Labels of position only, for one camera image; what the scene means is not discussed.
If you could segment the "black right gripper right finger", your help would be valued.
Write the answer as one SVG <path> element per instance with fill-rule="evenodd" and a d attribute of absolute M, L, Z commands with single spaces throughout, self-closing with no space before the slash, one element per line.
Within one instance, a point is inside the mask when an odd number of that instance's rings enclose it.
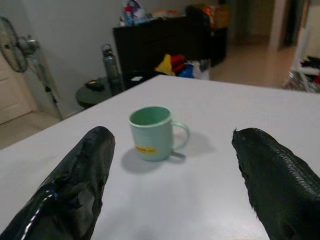
<path fill-rule="evenodd" d="M 320 238 L 320 178 L 258 128 L 234 130 L 231 144 L 248 199 L 271 240 Z"/>

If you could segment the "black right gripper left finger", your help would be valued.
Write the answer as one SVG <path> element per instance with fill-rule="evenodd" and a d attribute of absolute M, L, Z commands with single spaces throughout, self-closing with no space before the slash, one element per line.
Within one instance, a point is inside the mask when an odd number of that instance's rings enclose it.
<path fill-rule="evenodd" d="M 104 126 L 88 131 L 0 234 L 2 240 L 89 240 L 115 152 Z"/>

